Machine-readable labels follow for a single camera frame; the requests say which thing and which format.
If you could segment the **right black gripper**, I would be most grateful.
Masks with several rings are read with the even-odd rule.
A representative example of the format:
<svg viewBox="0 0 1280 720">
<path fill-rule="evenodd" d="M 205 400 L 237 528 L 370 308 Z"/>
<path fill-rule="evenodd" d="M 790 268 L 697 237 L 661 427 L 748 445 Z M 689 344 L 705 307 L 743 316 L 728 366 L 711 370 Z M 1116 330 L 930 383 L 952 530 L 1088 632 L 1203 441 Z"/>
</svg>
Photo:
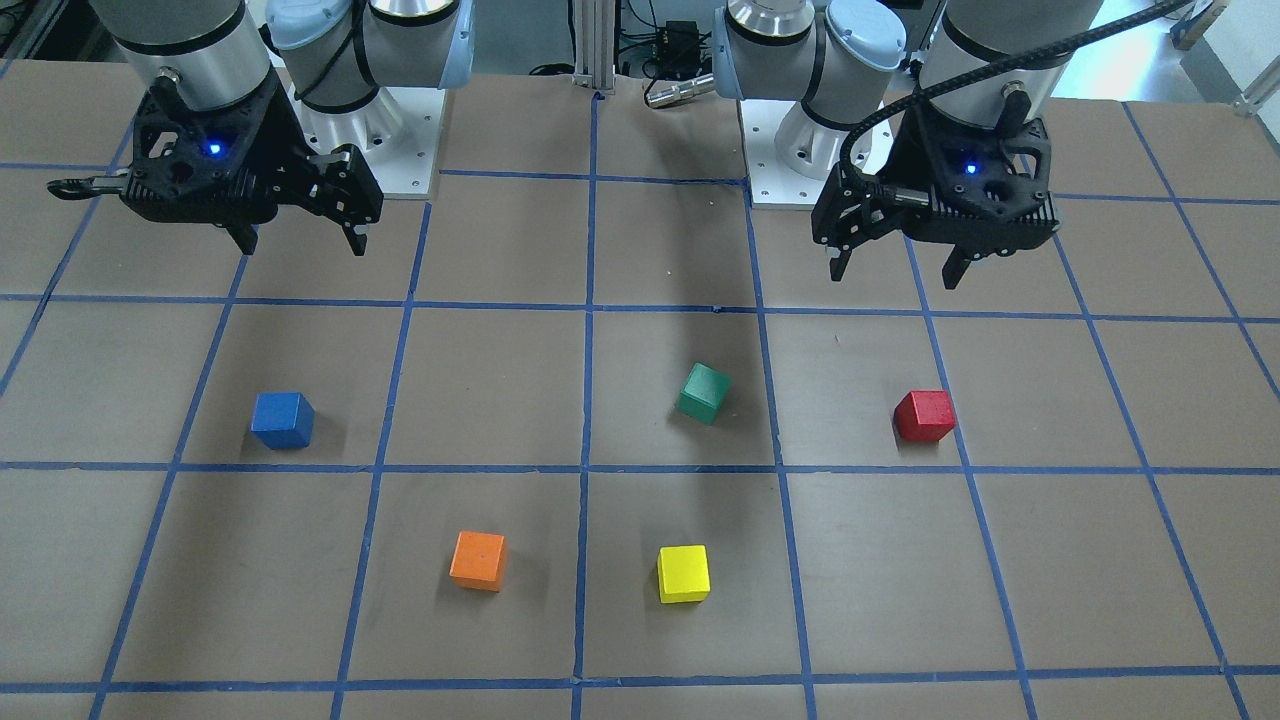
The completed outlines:
<svg viewBox="0 0 1280 720">
<path fill-rule="evenodd" d="M 127 168 L 50 181 L 47 191 L 61 200 L 115 195 L 156 223 L 220 225 L 243 255 L 256 251 L 256 225 L 297 206 L 342 227 L 351 252 L 366 255 L 384 193 L 358 147 L 312 149 L 275 74 L 216 110 L 193 109 L 183 88 L 175 74 L 155 76 L 134 114 Z"/>
</svg>

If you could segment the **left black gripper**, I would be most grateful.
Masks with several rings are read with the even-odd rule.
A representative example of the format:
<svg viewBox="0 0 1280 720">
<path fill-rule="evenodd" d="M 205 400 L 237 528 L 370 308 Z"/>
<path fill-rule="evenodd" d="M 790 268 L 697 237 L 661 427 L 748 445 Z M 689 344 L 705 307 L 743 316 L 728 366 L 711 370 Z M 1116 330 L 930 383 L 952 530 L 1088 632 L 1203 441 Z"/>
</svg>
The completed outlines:
<svg viewBox="0 0 1280 720">
<path fill-rule="evenodd" d="M 905 110 L 890 158 L 873 174 L 836 164 L 812 213 L 812 238 L 829 249 L 829 278 L 845 278 L 852 250 L 891 231 L 954 245 L 941 269 L 956 290 L 986 251 L 1037 249 L 1061 219 L 1050 192 L 1052 145 L 1030 95 L 1006 85 L 995 127 L 969 126 L 932 101 Z"/>
</svg>

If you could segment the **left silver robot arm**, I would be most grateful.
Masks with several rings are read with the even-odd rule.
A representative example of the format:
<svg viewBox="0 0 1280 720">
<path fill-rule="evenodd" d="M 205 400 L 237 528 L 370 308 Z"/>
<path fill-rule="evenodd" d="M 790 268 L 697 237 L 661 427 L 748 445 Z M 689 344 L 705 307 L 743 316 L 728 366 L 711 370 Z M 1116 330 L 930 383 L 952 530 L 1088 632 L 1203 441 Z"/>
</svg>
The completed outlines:
<svg viewBox="0 0 1280 720">
<path fill-rule="evenodd" d="M 943 284 L 988 256 L 1038 249 L 1061 219 L 1050 191 L 1052 146 L 1042 106 L 1087 31 L 1097 1 L 946 1 L 915 90 L 936 96 L 902 114 L 878 170 L 858 160 L 878 126 L 908 29 L 879 1 L 731 1 L 713 29 L 716 90 L 735 100 L 788 101 L 788 122 L 814 143 L 785 143 L 826 178 L 812 238 L 841 281 L 852 252 L 895 231 L 951 254 Z"/>
</svg>

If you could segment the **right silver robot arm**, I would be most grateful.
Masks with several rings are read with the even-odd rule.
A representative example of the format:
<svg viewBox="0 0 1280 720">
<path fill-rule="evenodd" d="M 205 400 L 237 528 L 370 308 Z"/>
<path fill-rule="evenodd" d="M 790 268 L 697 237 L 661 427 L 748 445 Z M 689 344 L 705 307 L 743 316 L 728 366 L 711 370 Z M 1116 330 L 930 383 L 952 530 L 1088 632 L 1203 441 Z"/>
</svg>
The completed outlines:
<svg viewBox="0 0 1280 720">
<path fill-rule="evenodd" d="M 215 225 L 246 255 L 283 206 L 326 218 L 365 255 L 385 169 L 421 137 L 394 91 L 460 88 L 474 65 L 471 1 L 270 1 L 264 26 L 243 1 L 91 6 L 146 87 L 133 158 L 47 191 Z"/>
</svg>

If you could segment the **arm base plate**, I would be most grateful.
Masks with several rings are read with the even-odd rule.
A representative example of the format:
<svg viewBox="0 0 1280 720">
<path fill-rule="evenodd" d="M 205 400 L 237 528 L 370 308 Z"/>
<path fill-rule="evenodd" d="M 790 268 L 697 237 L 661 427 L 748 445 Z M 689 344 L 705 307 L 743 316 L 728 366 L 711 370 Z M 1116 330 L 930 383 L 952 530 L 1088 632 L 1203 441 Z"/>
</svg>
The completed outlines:
<svg viewBox="0 0 1280 720">
<path fill-rule="evenodd" d="M 742 100 L 739 118 L 753 205 L 810 211 L 847 133 L 814 122 L 799 101 Z"/>
<path fill-rule="evenodd" d="M 385 199 L 428 200 L 448 92 L 440 88 L 380 88 L 364 108 L 321 113 L 293 102 L 312 149 L 360 147 Z"/>
</svg>

